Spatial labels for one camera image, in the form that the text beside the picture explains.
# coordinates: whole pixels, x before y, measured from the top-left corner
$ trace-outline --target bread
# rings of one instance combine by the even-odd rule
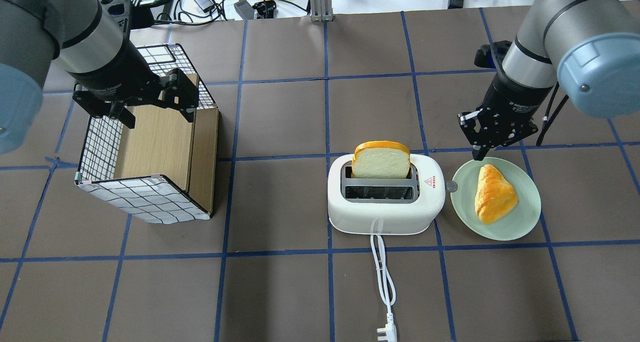
[[[351,162],[351,176],[357,178],[406,178],[410,151],[402,143],[370,141],[360,144]]]
[[[475,213],[483,224],[492,224],[505,217],[518,204],[518,194],[500,171],[485,164],[478,175]]]

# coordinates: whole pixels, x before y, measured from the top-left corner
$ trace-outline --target light green plate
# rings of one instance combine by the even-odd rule
[[[518,204],[506,216],[489,225],[480,222],[474,201],[478,191],[480,167],[491,164],[513,185],[518,194]],[[531,232],[540,219],[540,194],[538,189],[520,167],[508,160],[485,157],[484,160],[469,160],[453,175],[457,191],[451,193],[451,203],[462,222],[478,235],[498,241],[511,241]]]

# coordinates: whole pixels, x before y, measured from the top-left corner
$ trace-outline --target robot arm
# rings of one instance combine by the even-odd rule
[[[131,29],[153,25],[148,7],[131,0],[0,0],[0,16],[0,154],[23,143],[52,60],[78,82],[73,99],[94,118],[134,128],[125,107],[155,105],[194,121],[194,83],[177,68],[156,75],[129,40]]]
[[[536,133],[532,116],[556,81],[587,115],[640,110],[640,21],[619,0],[535,0],[514,42],[490,51],[492,66],[476,58],[497,70],[482,105],[458,114],[475,160]]]

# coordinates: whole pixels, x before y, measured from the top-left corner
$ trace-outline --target light blue joint cap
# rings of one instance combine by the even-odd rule
[[[42,89],[23,71],[0,63],[0,154],[22,146],[42,105]]]
[[[633,114],[640,110],[640,34],[586,39],[565,53],[557,75],[584,114],[604,119]]]

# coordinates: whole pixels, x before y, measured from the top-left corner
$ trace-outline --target wire basket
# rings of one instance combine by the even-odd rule
[[[179,44],[138,47],[151,70],[164,75],[175,68],[197,73]],[[198,109],[217,108],[204,83],[198,82]],[[208,211],[162,174],[114,178],[124,125],[117,119],[89,118],[75,174],[75,184],[93,196],[151,223],[208,220]]]

